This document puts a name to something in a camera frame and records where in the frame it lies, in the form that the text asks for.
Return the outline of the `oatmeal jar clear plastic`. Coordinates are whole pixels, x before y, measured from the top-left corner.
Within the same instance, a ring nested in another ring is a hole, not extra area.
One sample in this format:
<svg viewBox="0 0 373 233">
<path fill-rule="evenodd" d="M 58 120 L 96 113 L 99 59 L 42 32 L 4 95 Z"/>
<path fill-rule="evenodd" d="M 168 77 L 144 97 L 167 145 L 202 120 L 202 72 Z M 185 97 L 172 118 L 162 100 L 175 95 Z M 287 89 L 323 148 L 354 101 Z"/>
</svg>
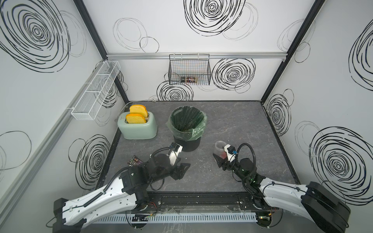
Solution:
<svg viewBox="0 0 373 233">
<path fill-rule="evenodd" d="M 214 154 L 218 155 L 219 154 L 219 151 L 223 151 L 224 150 L 224 146 L 226 145 L 227 143 L 224 142 L 224 141 L 217 141 L 215 143 L 215 148 L 214 148 Z"/>
</svg>

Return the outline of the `red jar lid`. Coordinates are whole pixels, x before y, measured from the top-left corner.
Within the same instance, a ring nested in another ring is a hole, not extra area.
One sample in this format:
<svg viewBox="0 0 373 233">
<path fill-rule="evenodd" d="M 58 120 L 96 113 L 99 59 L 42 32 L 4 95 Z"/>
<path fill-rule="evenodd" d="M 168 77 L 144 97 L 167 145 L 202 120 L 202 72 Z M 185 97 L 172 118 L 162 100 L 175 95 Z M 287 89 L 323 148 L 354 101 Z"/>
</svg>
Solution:
<svg viewBox="0 0 373 233">
<path fill-rule="evenodd" d="M 219 154 L 218 156 L 222 159 L 226 159 L 227 158 L 227 153 L 223 150 L 223 151 L 219 151 Z"/>
</svg>

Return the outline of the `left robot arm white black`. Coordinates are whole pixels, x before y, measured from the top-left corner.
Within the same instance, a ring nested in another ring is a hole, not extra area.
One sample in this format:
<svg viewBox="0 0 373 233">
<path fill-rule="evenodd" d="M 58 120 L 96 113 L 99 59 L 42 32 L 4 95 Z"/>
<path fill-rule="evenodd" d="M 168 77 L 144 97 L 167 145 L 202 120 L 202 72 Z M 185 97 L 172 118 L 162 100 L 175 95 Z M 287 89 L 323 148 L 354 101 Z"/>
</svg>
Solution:
<svg viewBox="0 0 373 233">
<path fill-rule="evenodd" d="M 172 154 L 157 154 L 148 161 L 119 170 L 109 183 L 74 200 L 58 199 L 53 204 L 54 233 L 79 233 L 98 220 L 120 212 L 144 209 L 149 203 L 147 188 L 171 177 L 180 180 L 190 168 Z"/>
</svg>

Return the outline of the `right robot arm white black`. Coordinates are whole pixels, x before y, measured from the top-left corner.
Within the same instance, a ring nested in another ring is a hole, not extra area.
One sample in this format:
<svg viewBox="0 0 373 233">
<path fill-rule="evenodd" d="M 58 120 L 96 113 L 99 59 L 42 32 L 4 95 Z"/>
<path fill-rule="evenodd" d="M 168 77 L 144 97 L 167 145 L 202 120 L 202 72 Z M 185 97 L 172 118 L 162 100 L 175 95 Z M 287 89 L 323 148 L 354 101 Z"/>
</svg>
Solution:
<svg viewBox="0 0 373 233">
<path fill-rule="evenodd" d="M 222 170 L 231 171 L 258 209 L 277 207 L 313 221 L 325 233 L 344 233 L 351 209 L 317 182 L 307 185 L 278 182 L 259 175 L 249 158 L 213 155 Z"/>
</svg>

